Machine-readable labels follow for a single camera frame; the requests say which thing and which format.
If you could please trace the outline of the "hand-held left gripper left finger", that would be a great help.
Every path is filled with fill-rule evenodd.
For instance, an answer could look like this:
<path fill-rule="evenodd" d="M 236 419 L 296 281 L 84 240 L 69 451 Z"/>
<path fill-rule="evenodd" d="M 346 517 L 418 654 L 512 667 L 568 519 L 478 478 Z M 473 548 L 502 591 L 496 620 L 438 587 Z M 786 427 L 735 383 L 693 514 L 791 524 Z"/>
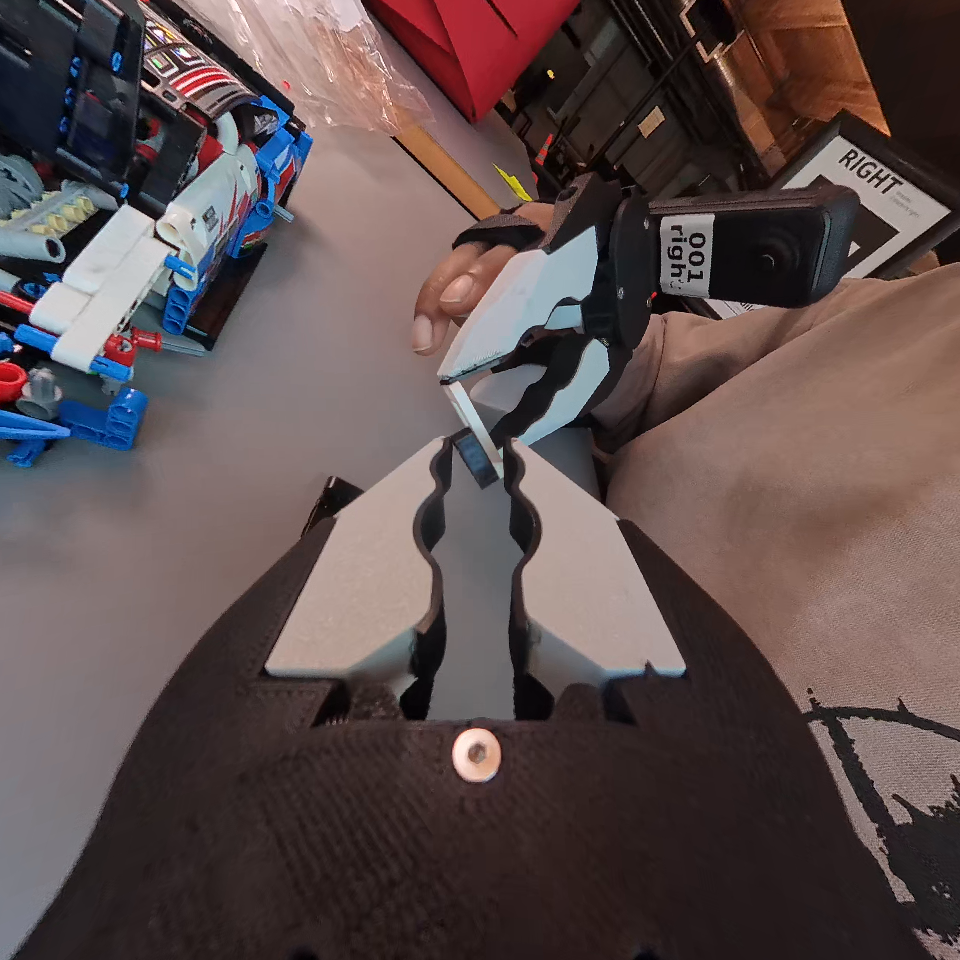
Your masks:
<path fill-rule="evenodd" d="M 447 643 L 443 575 L 451 438 L 436 438 L 342 509 L 266 661 L 279 679 L 429 687 Z"/>

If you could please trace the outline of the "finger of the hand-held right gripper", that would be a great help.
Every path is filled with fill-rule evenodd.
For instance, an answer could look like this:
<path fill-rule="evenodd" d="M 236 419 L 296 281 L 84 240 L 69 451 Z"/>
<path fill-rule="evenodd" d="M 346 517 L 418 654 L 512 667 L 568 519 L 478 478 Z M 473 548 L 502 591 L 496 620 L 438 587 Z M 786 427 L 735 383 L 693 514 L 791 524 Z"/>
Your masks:
<path fill-rule="evenodd" d="M 498 450 L 514 440 L 531 446 L 581 421 L 612 393 L 629 362 L 628 346 L 585 333 L 540 340 L 529 353 L 545 359 L 545 369 L 489 430 Z"/>
<path fill-rule="evenodd" d="M 593 226 L 553 251 L 512 258 L 472 311 L 438 369 L 441 385 L 472 378 L 508 358 L 534 331 L 584 331 L 582 303 L 599 262 Z"/>

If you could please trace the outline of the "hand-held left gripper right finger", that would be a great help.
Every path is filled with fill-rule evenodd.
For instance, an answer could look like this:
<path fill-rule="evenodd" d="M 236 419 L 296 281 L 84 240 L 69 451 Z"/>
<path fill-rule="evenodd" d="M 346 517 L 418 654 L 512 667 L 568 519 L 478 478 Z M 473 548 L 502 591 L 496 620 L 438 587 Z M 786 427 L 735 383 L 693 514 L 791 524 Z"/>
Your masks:
<path fill-rule="evenodd" d="M 646 673 L 681 678 L 684 657 L 619 518 L 518 439 L 504 448 L 514 696 L 560 698 Z"/>

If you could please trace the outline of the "black curved brick blue pin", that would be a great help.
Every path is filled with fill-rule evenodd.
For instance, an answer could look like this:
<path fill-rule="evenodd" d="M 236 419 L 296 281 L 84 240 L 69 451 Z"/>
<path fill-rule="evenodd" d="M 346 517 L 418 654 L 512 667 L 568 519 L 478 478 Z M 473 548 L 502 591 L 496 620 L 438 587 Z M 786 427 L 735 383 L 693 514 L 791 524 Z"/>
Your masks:
<path fill-rule="evenodd" d="M 463 464 L 481 490 L 502 481 L 502 464 L 495 464 L 480 439 L 469 428 L 454 434 L 451 442 Z"/>

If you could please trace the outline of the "person's right forearm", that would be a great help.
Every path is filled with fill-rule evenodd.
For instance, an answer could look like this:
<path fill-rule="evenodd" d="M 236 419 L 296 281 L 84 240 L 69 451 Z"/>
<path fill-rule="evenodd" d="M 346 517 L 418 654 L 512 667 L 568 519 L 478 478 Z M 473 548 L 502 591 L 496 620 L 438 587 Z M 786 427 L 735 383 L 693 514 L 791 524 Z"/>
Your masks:
<path fill-rule="evenodd" d="M 958 473 L 958 264 L 811 307 L 655 316 L 595 414 L 609 485 Z"/>

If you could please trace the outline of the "grey desk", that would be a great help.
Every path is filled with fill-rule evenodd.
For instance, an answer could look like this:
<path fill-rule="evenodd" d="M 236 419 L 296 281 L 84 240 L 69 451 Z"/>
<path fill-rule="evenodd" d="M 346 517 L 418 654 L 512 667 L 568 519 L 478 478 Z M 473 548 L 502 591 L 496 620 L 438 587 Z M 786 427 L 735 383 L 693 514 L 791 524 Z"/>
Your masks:
<path fill-rule="evenodd" d="M 136 448 L 2 461 L 2 958 L 68 876 L 167 681 L 298 541 L 327 478 L 368 489 L 460 427 L 411 332 L 473 217 L 391 138 L 314 136 L 294 222 L 214 350 L 139 361 Z"/>

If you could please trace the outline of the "person's right hand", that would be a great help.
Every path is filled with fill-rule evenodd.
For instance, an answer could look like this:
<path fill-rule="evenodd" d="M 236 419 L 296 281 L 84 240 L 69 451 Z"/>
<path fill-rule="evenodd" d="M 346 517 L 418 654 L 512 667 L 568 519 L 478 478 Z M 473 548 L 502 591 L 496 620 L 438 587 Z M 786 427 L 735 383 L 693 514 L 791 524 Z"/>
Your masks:
<path fill-rule="evenodd" d="M 450 327 L 462 326 L 517 251 L 507 245 L 457 246 L 423 284 L 414 306 L 413 350 L 437 354 Z"/>

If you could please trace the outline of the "person's beige sweatshirt torso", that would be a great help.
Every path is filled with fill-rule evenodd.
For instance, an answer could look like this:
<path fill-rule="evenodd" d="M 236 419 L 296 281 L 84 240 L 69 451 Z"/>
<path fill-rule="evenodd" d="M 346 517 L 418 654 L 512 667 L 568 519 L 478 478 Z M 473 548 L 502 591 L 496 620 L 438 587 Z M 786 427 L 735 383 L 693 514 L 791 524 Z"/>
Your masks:
<path fill-rule="evenodd" d="M 790 690 L 895 903 L 958 958 L 958 365 L 637 358 L 608 502 Z"/>

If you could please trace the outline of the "red cardboard carry box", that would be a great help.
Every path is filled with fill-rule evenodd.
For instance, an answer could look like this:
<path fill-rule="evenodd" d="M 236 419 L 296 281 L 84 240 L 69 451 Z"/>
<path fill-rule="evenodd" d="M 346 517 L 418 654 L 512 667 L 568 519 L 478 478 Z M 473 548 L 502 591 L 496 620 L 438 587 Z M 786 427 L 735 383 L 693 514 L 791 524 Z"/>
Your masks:
<path fill-rule="evenodd" d="M 365 1 L 471 124 L 489 114 L 577 1 Z"/>

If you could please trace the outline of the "black framed marker sign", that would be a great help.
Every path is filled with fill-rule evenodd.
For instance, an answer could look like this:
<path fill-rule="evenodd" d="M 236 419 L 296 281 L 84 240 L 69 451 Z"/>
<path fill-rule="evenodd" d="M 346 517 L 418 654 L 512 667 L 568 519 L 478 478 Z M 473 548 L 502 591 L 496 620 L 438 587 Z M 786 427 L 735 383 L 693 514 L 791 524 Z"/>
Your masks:
<path fill-rule="evenodd" d="M 956 181 L 846 110 L 774 176 L 770 189 L 825 184 L 859 198 L 846 279 L 893 279 L 958 230 Z"/>

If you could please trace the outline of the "crumpled clear plastic bags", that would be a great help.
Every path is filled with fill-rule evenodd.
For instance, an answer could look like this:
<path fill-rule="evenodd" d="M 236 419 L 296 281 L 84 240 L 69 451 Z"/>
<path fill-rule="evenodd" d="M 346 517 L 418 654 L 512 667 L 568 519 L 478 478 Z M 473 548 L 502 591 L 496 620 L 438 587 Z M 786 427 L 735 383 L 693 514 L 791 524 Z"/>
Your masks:
<path fill-rule="evenodd" d="M 431 124 L 425 97 L 357 1 L 192 1 L 190 15 L 283 90 L 310 128 L 398 137 Z"/>

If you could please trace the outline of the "partly built brick race car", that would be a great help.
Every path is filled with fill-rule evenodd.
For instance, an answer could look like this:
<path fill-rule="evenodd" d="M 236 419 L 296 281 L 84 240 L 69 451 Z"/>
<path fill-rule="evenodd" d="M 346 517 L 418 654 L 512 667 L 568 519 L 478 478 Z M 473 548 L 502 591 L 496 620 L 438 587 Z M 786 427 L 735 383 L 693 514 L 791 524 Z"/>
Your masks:
<path fill-rule="evenodd" d="M 1 86 L 2 458 L 128 451 L 139 355 L 213 349 L 313 139 L 186 2 L 2 2 Z"/>

